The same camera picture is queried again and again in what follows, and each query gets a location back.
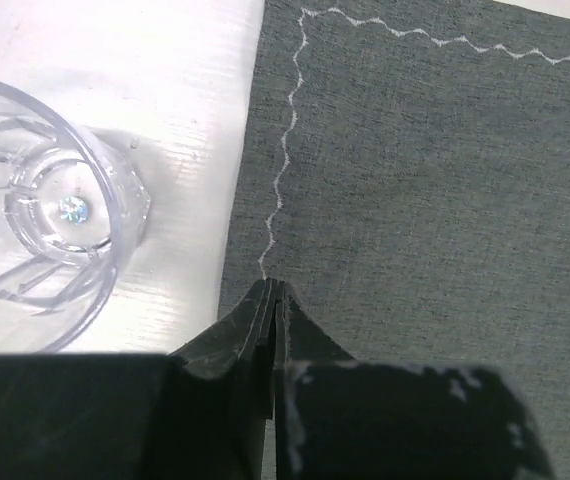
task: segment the stitched corner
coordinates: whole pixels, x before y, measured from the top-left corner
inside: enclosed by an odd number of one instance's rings
[[[298,22],[298,25],[301,29],[302,40],[301,40],[300,46],[298,47],[296,52],[294,52],[294,55],[292,55],[292,62],[294,63],[294,66],[296,67],[298,79],[296,80],[296,86],[287,96],[287,102],[288,102],[290,108],[292,109],[292,118],[291,118],[289,127],[287,127],[287,129],[283,133],[283,136],[281,137],[281,149],[283,151],[283,158],[284,158],[283,165],[281,166],[281,169],[276,174],[276,178],[274,178],[274,180],[272,181],[272,187],[274,189],[274,194],[276,195],[276,208],[265,219],[265,225],[267,226],[267,233],[269,235],[269,241],[267,243],[267,246],[265,247],[265,250],[263,250],[263,253],[261,254],[261,256],[258,259],[258,265],[261,269],[261,275],[262,275],[263,279],[267,278],[267,272],[265,270],[265,258],[267,257],[267,254],[270,252],[270,250],[274,247],[274,245],[276,245],[276,237],[275,237],[274,228],[273,228],[274,218],[276,217],[278,212],[283,208],[283,197],[281,195],[281,179],[283,178],[285,171],[287,170],[287,168],[291,164],[291,158],[290,158],[288,147],[287,147],[287,140],[289,138],[289,134],[292,132],[292,130],[294,130],[294,128],[296,127],[296,123],[298,121],[298,112],[296,111],[296,107],[294,106],[294,97],[296,96],[296,93],[300,90],[300,88],[305,83],[305,79],[303,78],[303,73],[301,72],[300,66],[298,64],[298,56],[303,51],[303,49],[308,45],[307,34],[305,33],[305,18],[306,17],[314,18],[314,17],[319,17],[321,15],[326,15],[326,14],[330,14],[330,13],[337,14],[337,15],[344,17],[353,27],[360,27],[360,26],[369,25],[369,24],[381,25],[382,27],[385,28],[385,30],[387,30],[389,33],[393,34],[397,38],[403,38],[407,35],[422,35],[424,37],[427,37],[430,41],[432,41],[432,43],[434,43],[438,47],[444,47],[446,45],[458,43],[458,44],[464,44],[464,45],[471,47],[476,53],[479,53],[479,54],[486,53],[489,51],[502,51],[502,52],[505,52],[510,57],[512,57],[514,60],[520,60],[521,58],[533,55],[533,56],[541,57],[543,60],[549,62],[551,65],[557,65],[557,64],[562,63],[562,62],[570,62],[570,55],[566,56],[566,57],[561,57],[561,58],[552,58],[552,57],[548,57],[547,55],[545,55],[538,48],[532,48],[531,50],[528,50],[526,52],[519,53],[519,52],[513,52],[513,51],[509,50],[502,43],[497,43],[496,45],[492,45],[489,47],[481,47],[479,45],[472,43],[464,35],[454,37],[454,38],[450,38],[450,39],[439,39],[436,37],[432,37],[429,33],[427,33],[427,31],[423,30],[422,28],[415,28],[412,30],[396,30],[395,28],[391,28],[384,20],[382,20],[379,17],[372,17],[372,18],[368,18],[365,20],[359,20],[357,18],[350,17],[345,12],[343,12],[341,9],[336,8],[336,7],[328,8],[327,10],[322,10],[322,11],[315,11],[315,10],[309,10],[307,8],[301,8],[301,16],[298,18],[297,22]]]

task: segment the glass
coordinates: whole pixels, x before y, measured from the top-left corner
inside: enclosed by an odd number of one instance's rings
[[[149,207],[124,155],[0,83],[0,352],[76,338],[109,298]]]

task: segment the rhinestone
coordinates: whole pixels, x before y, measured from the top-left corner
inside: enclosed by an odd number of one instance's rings
[[[62,220],[67,220],[74,225],[80,225],[89,217],[87,203],[80,197],[65,197],[58,203],[58,210]]]

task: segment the white table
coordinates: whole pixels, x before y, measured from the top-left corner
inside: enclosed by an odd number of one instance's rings
[[[510,0],[570,17],[570,0]],[[171,351],[216,320],[262,0],[0,0],[0,80],[127,144],[152,240],[71,351]]]

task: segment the dark gray napkin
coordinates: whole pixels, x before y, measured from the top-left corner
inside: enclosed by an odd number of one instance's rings
[[[360,359],[498,365],[570,478],[570,21],[285,3],[266,2],[221,313],[267,274]]]

